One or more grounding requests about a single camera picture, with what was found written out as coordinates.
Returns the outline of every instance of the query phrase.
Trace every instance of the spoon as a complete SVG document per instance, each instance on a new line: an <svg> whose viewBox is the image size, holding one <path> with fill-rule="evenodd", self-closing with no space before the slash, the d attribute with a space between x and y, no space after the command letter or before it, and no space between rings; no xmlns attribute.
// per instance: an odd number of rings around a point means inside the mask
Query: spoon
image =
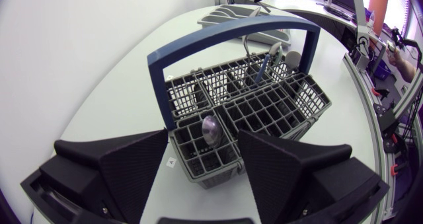
<svg viewBox="0 0 423 224"><path fill-rule="evenodd" d="M255 16L257 16L258 14L259 14L259 12L260 12L260 7L258 7L258 8L256 8L250 15L249 15L249 17L255 17ZM245 48L245 51L247 52L247 57L251 60L251 58L250 58L250 51L249 51L249 47L248 47L248 45L247 45L247 40L248 40L248 38L249 38L249 34L247 34L247 35L244 35L243 36L243 45L244 45L244 48Z"/></svg>
<svg viewBox="0 0 423 224"><path fill-rule="evenodd" d="M222 127L214 116L206 116L202 125L204 141L212 147L217 148L222 136Z"/></svg>

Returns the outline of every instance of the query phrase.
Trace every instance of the gray plastic basket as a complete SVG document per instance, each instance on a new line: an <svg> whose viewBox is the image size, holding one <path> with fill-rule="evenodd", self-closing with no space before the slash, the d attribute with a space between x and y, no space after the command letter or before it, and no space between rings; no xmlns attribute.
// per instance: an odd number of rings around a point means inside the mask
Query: gray plastic basket
<svg viewBox="0 0 423 224"><path fill-rule="evenodd" d="M244 34L281 28L307 30L299 67L283 60L255 78L265 53L228 61L165 81L163 69L212 45ZM149 72L170 141L188 179L211 188L245 172L237 145L240 129L299 139L330 106L307 75L320 28L293 17L255 17L223 22L193 32L148 55ZM221 143L208 146L202 134L206 116L223 128Z"/></svg>
<svg viewBox="0 0 423 224"><path fill-rule="evenodd" d="M211 188L244 171L237 147L240 129L299 139L330 106L310 75L287 70L284 62L270 67L254 84L264 56L236 59L166 82L177 120L169 135L191 182ZM175 93L179 81L186 81L186 90ZM192 109L182 114L177 107ZM203 119L209 115L218 118L224 131L217 149L208 146L202 135Z"/></svg>

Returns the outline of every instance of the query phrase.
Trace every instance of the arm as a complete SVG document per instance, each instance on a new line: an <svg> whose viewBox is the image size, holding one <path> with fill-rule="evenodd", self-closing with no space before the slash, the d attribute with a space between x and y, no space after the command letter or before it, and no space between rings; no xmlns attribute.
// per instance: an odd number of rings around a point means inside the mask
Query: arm
<svg viewBox="0 0 423 224"><path fill-rule="evenodd" d="M416 68L399 55L399 50L397 48L395 48L395 52L390 52L387 49L387 53L389 63L399 70L399 73L404 81L411 83L414 75L416 74Z"/></svg>

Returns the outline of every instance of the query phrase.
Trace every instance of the metal frame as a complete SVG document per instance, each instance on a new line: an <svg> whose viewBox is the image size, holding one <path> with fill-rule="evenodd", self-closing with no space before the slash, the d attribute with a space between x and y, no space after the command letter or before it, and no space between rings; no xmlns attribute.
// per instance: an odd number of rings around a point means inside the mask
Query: metal frame
<svg viewBox="0 0 423 224"><path fill-rule="evenodd" d="M381 104L379 98L371 93L372 82L367 73L360 73L356 65L348 54L345 54L343 62L345 63L351 77L356 85L360 98L363 102L365 114L370 126L371 139L373 141L373 150L375 152L375 171L391 188L387 195L381 200L379 206L373 212L372 223L380 223L392 217L393 198L395 193L395 177L389 174L390 164L394 163L394 154L385 154L383 150L382 134L377 121L373 104Z"/></svg>

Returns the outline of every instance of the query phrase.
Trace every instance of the desk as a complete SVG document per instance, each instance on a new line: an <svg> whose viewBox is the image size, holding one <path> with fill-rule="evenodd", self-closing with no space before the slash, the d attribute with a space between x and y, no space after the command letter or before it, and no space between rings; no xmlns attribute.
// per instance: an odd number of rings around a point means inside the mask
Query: desk
<svg viewBox="0 0 423 224"><path fill-rule="evenodd" d="M97 85L74 115L61 139L90 141L162 129L164 126L147 68L147 55L165 44L201 29L197 20L214 7L198 9L166 22L128 53ZM275 15L294 16L284 11ZM291 30L291 49L302 51L305 32ZM250 52L263 52L268 46L249 43ZM354 82L342 62L346 49L328 32L321 30L310 74L326 92L332 106L321 116L301 141L338 145L347 143L357 157L372 170L375 159L371 134ZM165 71L182 75L197 67L208 67L245 56L240 39L212 46L187 57ZM167 167L169 157L176 158L168 145L151 189L141 223L156 223L160 217L184 219L234 219L250 217L260 223L247 175L204 190L190 183L181 166ZM34 223L45 223L39 212Z"/></svg>

